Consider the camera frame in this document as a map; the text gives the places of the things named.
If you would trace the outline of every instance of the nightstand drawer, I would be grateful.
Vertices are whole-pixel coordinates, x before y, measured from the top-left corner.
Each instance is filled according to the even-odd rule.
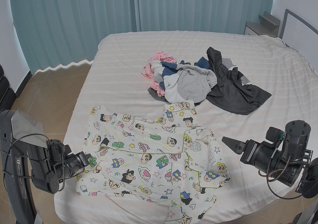
[[[255,31],[252,31],[250,28],[248,28],[247,26],[245,26],[245,32],[244,35],[255,35],[258,36],[258,34]]]

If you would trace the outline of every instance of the baseboard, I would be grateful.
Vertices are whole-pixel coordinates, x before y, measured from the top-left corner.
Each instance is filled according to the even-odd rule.
[[[29,82],[31,76],[32,76],[31,71],[29,71],[28,74],[26,74],[26,77],[23,79],[22,83],[20,84],[19,88],[16,91],[16,98],[20,97],[24,87]]]

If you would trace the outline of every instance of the pile of clothes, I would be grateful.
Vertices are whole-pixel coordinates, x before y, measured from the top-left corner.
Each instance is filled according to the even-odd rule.
[[[169,103],[193,100],[195,105],[207,99],[234,114],[248,115],[259,108],[271,94],[253,85],[229,58],[209,47],[208,60],[201,57],[191,65],[164,52],[147,61],[142,75],[153,80],[149,94]]]

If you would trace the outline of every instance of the cartoon print pajama shirt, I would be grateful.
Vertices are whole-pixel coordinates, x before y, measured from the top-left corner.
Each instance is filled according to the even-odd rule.
[[[169,207],[166,223],[197,223],[230,179],[213,132],[197,126],[193,101],[164,105],[156,121],[93,107],[83,144],[92,157],[77,176],[79,195],[157,202]]]

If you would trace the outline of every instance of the nightstand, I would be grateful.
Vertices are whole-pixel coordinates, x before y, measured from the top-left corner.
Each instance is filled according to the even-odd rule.
[[[264,12],[259,15],[260,23],[246,22],[244,35],[268,35],[277,37],[280,20]]]

